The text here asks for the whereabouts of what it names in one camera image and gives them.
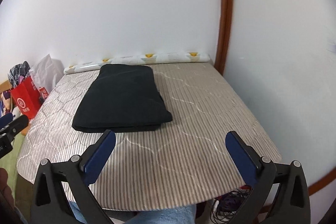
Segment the person's hand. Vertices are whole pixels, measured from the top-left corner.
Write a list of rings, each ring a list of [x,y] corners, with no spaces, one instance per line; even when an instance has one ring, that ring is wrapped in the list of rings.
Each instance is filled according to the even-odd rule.
[[[0,190],[5,198],[5,200],[9,203],[12,209],[15,208],[14,199],[12,196],[11,188],[7,184],[8,181],[8,173],[4,168],[0,168]]]

